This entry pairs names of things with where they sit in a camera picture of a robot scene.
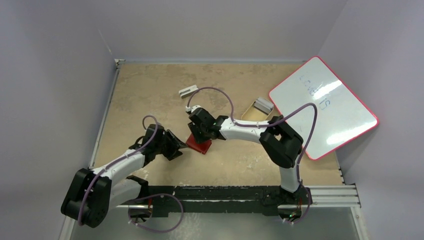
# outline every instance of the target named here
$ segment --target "table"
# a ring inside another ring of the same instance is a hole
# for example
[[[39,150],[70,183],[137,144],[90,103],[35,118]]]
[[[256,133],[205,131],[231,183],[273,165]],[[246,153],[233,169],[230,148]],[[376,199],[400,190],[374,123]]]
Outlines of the table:
[[[119,72],[95,158],[95,167],[120,156],[144,135],[142,118],[154,115],[183,142],[190,135],[185,113],[187,98],[178,91],[196,84],[224,90],[240,119],[257,97],[268,92],[300,64],[139,64],[126,63]],[[230,104],[219,92],[203,90],[191,105],[201,105],[213,116],[228,115]],[[263,186],[279,185],[279,168],[262,146],[240,140],[214,140],[203,155],[190,148],[168,161],[161,155],[134,175],[150,185]],[[304,156],[300,175],[305,185],[342,185],[334,153],[320,161]]]

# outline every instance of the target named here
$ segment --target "tan tray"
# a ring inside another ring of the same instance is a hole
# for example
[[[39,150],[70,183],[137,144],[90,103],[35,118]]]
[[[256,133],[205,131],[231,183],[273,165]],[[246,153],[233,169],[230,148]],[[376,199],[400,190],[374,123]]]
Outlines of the tan tray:
[[[243,113],[243,115],[241,116],[241,120],[265,121],[274,111],[272,110],[268,115],[266,115],[263,111],[256,109],[254,107],[254,104],[255,104],[255,101],[253,101],[250,107]]]

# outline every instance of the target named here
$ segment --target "beige table surface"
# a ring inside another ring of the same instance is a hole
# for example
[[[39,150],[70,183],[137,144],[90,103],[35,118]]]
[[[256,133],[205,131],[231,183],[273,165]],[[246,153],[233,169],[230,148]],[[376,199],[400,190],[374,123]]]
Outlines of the beige table surface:
[[[190,135],[188,115],[178,91],[196,84],[224,90],[240,119],[257,97],[268,92],[299,64],[124,64],[113,92],[100,139],[95,166],[120,156],[144,135],[142,118],[154,115],[183,142]],[[214,117],[228,115],[230,104],[221,93],[203,90],[191,105],[201,105]],[[134,174],[150,185],[259,186],[279,185],[279,168],[261,145],[241,140],[214,140],[203,155],[190,148],[168,161],[161,155]],[[304,156],[300,175],[305,185],[341,185],[334,153],[319,161]]]

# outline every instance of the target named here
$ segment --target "floor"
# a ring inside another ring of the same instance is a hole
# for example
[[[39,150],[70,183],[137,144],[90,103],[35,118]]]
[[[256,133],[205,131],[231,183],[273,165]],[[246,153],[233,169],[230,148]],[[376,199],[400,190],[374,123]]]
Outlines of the floor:
[[[135,64],[122,66],[104,123],[95,166],[102,166],[124,153],[144,135],[142,118],[154,115],[183,142],[190,135],[185,113],[187,98],[178,91],[196,84],[224,90],[234,102],[240,119],[257,97],[268,92],[295,71],[299,64]],[[213,116],[228,115],[230,104],[221,93],[203,90],[191,105],[201,105]],[[183,155],[168,161],[158,155],[134,174],[150,185],[260,186],[279,185],[279,168],[262,146],[240,140],[214,140],[207,154],[183,149]],[[319,161],[304,156],[300,174],[305,185],[342,185],[334,153]]]

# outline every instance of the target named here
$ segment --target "cable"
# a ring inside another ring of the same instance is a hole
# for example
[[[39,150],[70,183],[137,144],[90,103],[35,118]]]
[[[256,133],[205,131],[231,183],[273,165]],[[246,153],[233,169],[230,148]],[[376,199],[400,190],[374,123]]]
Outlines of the cable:
[[[302,110],[303,110],[303,109],[305,109],[306,107],[308,107],[308,106],[313,107],[313,111],[314,111],[314,113],[313,113],[313,122],[312,122],[312,126],[311,126],[311,128],[310,128],[309,136],[307,137],[307,140],[306,140],[306,142],[305,142],[305,144],[304,144],[304,147],[303,147],[302,151],[301,151],[301,152],[300,152],[300,154],[299,154],[299,157],[298,157],[298,159],[297,159],[297,163],[296,163],[296,174],[297,174],[297,176],[298,176],[297,181],[299,182],[300,186],[301,186],[302,188],[304,188],[304,189],[308,192],[308,202],[307,202],[307,207],[306,207],[305,213],[304,213],[304,214],[302,214],[302,215],[300,216],[300,218],[299,218],[299,219],[297,219],[296,221],[291,221],[291,223],[293,223],[293,224],[300,222],[300,221],[301,221],[301,220],[302,220],[302,219],[306,216],[306,214],[309,212],[309,208],[310,208],[310,206],[311,206],[311,191],[310,191],[307,187],[305,187],[305,186],[303,185],[302,180],[300,179],[300,169],[299,169],[299,167],[300,167],[300,163],[301,163],[302,157],[304,156],[304,154],[305,154],[305,152],[306,152],[306,148],[308,147],[309,142],[311,141],[312,134],[313,134],[313,132],[314,132],[315,125],[316,125],[316,123],[317,123],[317,116],[318,116],[318,108],[317,108],[317,105],[315,105],[315,103],[313,103],[313,102],[306,103],[306,104],[304,104],[303,106],[301,106],[301,107],[299,107],[298,109],[296,109],[295,111],[293,111],[292,113],[290,113],[289,115],[287,115],[286,117],[284,117],[284,118],[282,118],[282,119],[280,119],[280,120],[278,120],[278,121],[276,121],[276,122],[274,122],[274,123],[271,123],[271,124],[261,124],[261,125],[254,125],[254,124],[241,124],[241,123],[238,123],[237,121],[235,121],[235,119],[234,119],[234,104],[233,104],[233,101],[231,101],[230,96],[228,96],[228,94],[226,94],[223,90],[221,90],[221,89],[219,89],[219,88],[217,88],[217,87],[213,87],[213,86],[205,86],[205,87],[201,87],[201,88],[199,88],[198,90],[196,90],[195,92],[193,92],[193,94],[192,94],[192,95],[190,96],[190,98],[188,99],[187,107],[190,107],[190,102],[192,101],[193,96],[194,96],[195,94],[197,94],[198,92],[200,92],[200,90],[203,90],[203,89],[213,89],[213,90],[216,90],[216,91],[218,91],[218,92],[222,93],[222,94],[223,94],[223,95],[224,95],[224,96],[228,99],[229,104],[231,105],[231,112],[230,112],[229,117],[230,117],[231,121],[232,121],[232,122],[233,122],[236,126],[239,126],[239,127],[248,127],[248,128],[268,128],[268,127],[274,127],[274,126],[279,125],[280,123],[285,122],[287,119],[289,119],[289,118],[293,117],[295,114],[299,113],[300,111],[302,111]]]
[[[83,225],[83,209],[84,206],[86,204],[87,198],[89,197],[89,194],[94,186],[94,184],[96,183],[97,179],[100,177],[100,175],[102,175],[103,173],[105,173],[108,169],[110,169],[112,166],[114,166],[115,164],[120,163],[121,161],[133,156],[134,154],[136,154],[137,152],[140,152],[141,150],[143,150],[147,145],[150,144],[150,142],[152,142],[153,138],[156,135],[156,132],[158,131],[158,120],[156,119],[156,117],[152,116],[152,115],[147,115],[143,118],[143,126],[144,126],[144,120],[146,118],[152,118],[155,122],[155,126],[154,126],[154,131],[153,131],[153,135],[147,140],[147,142],[141,146],[139,149],[131,152],[130,154],[127,155],[123,155],[121,157],[118,157],[117,159],[111,161],[109,164],[106,165],[106,167],[104,167],[102,170],[100,170],[96,176],[94,176],[94,178],[91,180],[90,184],[87,187],[87,190],[84,193],[84,197],[82,197],[82,202],[81,202],[81,207],[79,208],[79,213],[78,213],[78,225],[82,226]]]
[[[153,194],[153,195],[150,195],[150,196],[145,196],[145,197],[142,197],[142,198],[134,199],[134,200],[131,200],[131,201],[134,201],[134,202],[142,201],[142,200],[145,200],[145,199],[155,198],[155,197],[159,197],[159,196],[167,196],[167,197],[173,198],[178,203],[178,205],[181,209],[181,217],[179,218],[178,222],[173,227],[171,227],[170,229],[166,229],[166,230],[157,230],[157,229],[153,229],[153,228],[150,228],[150,227],[147,227],[147,226],[140,225],[140,224],[138,224],[137,222],[135,222],[131,219],[131,215],[130,215],[130,209],[131,208],[128,209],[128,218],[129,218],[128,223],[129,224],[131,223],[131,224],[133,224],[133,225],[135,225],[139,228],[142,228],[144,230],[147,230],[147,231],[150,231],[150,232],[153,232],[153,233],[157,233],[157,234],[169,233],[172,230],[176,229],[181,224],[181,222],[183,221],[184,209],[183,209],[183,204],[181,203],[181,201],[178,198],[176,198],[174,195],[171,195],[171,194],[168,194],[168,193],[158,193],[158,194]]]

